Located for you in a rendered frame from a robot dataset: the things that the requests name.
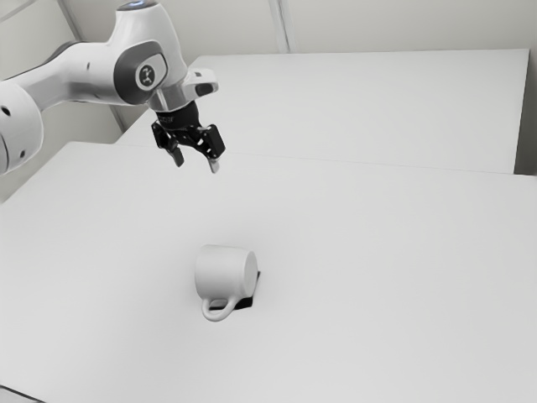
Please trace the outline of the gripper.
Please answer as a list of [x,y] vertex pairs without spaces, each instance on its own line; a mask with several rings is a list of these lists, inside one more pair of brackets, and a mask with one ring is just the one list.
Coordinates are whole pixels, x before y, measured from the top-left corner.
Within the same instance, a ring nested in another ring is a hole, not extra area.
[[172,112],[156,112],[156,116],[157,120],[151,125],[155,143],[171,156],[177,167],[184,164],[184,156],[177,140],[167,132],[181,131],[183,144],[202,154],[213,174],[219,171],[219,159],[226,151],[226,145],[216,125],[201,126],[195,102]]

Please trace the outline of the white mug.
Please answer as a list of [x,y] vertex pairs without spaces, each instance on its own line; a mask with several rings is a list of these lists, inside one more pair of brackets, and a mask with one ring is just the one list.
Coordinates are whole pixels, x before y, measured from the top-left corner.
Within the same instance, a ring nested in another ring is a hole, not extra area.
[[226,319],[238,302],[254,295],[258,261],[251,250],[207,244],[196,257],[196,292],[206,320]]

